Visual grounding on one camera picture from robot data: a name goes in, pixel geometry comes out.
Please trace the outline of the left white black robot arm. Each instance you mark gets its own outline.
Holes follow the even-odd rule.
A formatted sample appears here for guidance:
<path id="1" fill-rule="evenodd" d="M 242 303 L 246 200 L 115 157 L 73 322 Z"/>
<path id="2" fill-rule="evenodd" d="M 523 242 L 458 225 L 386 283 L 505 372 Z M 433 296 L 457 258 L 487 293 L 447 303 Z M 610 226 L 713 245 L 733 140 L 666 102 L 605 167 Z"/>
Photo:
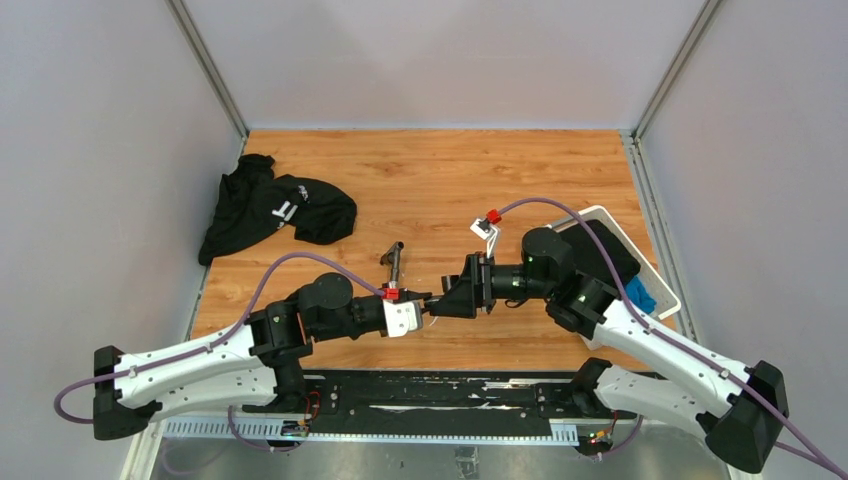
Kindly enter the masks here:
<path id="1" fill-rule="evenodd" d="M 300 360 L 315 343 L 419 330 L 432 296 L 399 289 L 357 297 L 350 279 L 327 273 L 230 329 L 137 354 L 102 347 L 94 354 L 93 435 L 121 439 L 152 422 L 219 406 L 295 412 L 307 398 Z"/>

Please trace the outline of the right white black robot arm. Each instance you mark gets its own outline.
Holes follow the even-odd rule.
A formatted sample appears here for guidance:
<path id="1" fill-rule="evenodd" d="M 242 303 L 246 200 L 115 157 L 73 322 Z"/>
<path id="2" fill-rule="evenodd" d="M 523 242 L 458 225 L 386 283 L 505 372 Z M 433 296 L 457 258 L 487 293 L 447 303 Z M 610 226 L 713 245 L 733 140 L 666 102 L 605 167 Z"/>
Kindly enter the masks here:
<path id="1" fill-rule="evenodd" d="M 572 246 L 550 228 L 528 231 L 521 253 L 516 265 L 467 255 L 460 274 L 443 277 L 443 293 L 427 301 L 427 310 L 475 318 L 499 300 L 517 306 L 539 299 L 561 328 L 625 352 L 661 376 L 643 379 L 589 359 L 571 390 L 580 414 L 594 417 L 608 409 L 651 417 L 701 437 L 738 470 L 764 469 L 788 414 L 780 369 L 765 360 L 748 366 L 723 357 L 628 305 L 615 287 L 579 270 Z"/>

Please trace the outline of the grey faucet with lever handle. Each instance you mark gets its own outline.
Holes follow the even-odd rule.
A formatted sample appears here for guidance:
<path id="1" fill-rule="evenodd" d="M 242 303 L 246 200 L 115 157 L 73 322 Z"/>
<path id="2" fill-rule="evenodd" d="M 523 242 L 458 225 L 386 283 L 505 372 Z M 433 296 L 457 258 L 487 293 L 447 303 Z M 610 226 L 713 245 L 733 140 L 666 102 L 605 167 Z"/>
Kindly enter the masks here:
<path id="1" fill-rule="evenodd" d="M 399 280 L 401 253 L 404 247 L 405 244 L 402 241 L 394 242 L 379 260 L 381 266 L 389 268 L 389 284 L 396 284 Z"/>

